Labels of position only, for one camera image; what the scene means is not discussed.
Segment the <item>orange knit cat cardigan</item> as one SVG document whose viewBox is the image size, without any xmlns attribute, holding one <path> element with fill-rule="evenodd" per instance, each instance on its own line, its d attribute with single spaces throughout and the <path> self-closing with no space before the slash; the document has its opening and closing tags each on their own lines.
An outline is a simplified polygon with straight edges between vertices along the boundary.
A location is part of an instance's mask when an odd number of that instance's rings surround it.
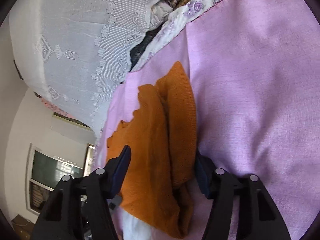
<svg viewBox="0 0 320 240">
<path fill-rule="evenodd" d="M 131 148 L 121 207 L 174 238 L 184 238 L 193 214 L 187 182 L 193 178 L 196 106 L 181 63 L 154 85 L 142 85 L 139 109 L 107 139 L 107 158 Z"/>
</svg>

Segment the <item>dark folded clothing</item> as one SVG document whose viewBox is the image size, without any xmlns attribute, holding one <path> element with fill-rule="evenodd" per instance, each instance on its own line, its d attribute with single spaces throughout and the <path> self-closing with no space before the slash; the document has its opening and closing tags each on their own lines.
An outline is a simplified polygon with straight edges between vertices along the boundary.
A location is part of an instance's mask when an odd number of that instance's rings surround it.
<svg viewBox="0 0 320 240">
<path fill-rule="evenodd" d="M 157 27 L 156 29 L 147 31 L 143 40 L 136 45 L 134 48 L 130 50 L 130 59 L 131 59 L 131 69 L 137 64 L 138 60 L 140 59 L 141 55 L 146 50 L 148 44 L 153 40 L 153 38 L 157 35 L 157 33 L 161 30 L 162 25 Z"/>
</svg>

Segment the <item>pink floral fabric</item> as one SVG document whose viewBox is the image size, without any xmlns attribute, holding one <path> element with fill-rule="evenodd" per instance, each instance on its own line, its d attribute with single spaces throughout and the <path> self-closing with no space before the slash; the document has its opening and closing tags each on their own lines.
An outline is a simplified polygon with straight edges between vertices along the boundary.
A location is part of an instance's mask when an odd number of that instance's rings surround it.
<svg viewBox="0 0 320 240">
<path fill-rule="evenodd" d="M 57 107 L 56 105 L 52 104 L 51 102 L 49 102 L 48 100 L 41 98 L 41 102 L 47 107 L 49 108 L 51 111 L 53 111 L 54 113 L 57 113 L 61 116 L 64 116 L 66 118 L 74 118 L 72 115 L 70 115 L 69 113 L 63 111 L 62 109 L 60 109 L 59 107 Z"/>
</svg>

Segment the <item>pink bed sheet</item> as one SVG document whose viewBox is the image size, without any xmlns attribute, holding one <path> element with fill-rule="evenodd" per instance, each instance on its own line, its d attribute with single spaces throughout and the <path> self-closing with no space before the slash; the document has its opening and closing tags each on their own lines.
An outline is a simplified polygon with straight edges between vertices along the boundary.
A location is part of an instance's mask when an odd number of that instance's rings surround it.
<svg viewBox="0 0 320 240">
<path fill-rule="evenodd" d="M 200 153 L 237 176 L 256 174 L 292 239 L 319 212 L 319 23 L 304 0 L 224 0 L 180 33 L 180 59 L 129 73 L 110 103 L 97 165 L 138 87 L 175 62 L 195 96 Z"/>
</svg>

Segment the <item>white lace cover cloth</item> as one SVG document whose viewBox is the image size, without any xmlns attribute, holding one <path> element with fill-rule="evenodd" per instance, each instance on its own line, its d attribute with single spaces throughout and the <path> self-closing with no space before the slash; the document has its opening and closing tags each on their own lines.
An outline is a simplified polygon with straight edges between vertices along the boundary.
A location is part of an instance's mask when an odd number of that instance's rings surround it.
<svg viewBox="0 0 320 240">
<path fill-rule="evenodd" d="M 158 1 L 18 0 L 9 26 L 25 83 L 99 135 Z"/>
</svg>

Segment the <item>floral purple white bedding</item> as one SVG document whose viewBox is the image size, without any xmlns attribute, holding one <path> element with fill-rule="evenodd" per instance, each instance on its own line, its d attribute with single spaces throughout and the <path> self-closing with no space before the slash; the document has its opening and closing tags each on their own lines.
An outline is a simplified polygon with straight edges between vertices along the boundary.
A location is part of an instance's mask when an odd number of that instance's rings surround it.
<svg viewBox="0 0 320 240">
<path fill-rule="evenodd" d="M 156 60 L 161 63 L 172 63 L 174 58 L 179 60 L 180 51 L 187 46 L 185 41 L 179 41 L 180 33 L 184 32 L 190 22 L 201 17 L 222 1 L 224 0 L 190 0 L 171 12 L 167 22 L 146 46 L 145 51 L 130 72 L 137 72 L 149 62 L 154 63 Z"/>
</svg>

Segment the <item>window with white frame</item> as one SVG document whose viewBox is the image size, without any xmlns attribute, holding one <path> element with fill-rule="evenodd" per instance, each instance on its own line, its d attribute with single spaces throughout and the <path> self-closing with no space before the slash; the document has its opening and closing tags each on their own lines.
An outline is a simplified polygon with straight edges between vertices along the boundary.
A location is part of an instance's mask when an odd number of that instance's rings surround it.
<svg viewBox="0 0 320 240">
<path fill-rule="evenodd" d="M 80 178 L 89 175 L 95 146 L 87 144 L 82 166 L 60 157 L 51 157 L 30 144 L 25 172 L 25 202 L 28 211 L 39 215 L 50 193 L 65 175 Z"/>
</svg>

